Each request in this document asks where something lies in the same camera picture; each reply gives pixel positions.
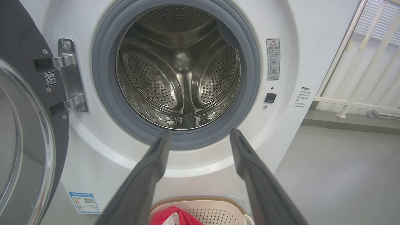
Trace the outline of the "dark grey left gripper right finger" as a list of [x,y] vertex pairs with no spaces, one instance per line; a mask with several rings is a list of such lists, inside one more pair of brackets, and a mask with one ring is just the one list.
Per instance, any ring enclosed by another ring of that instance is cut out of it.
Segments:
[[231,130],[230,142],[236,172],[246,184],[255,224],[307,225],[305,217],[240,130]]

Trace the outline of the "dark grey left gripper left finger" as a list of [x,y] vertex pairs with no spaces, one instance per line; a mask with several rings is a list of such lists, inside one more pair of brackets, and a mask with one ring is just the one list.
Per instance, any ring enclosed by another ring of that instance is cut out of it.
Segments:
[[147,225],[155,187],[164,176],[171,132],[161,131],[110,200],[96,225]]

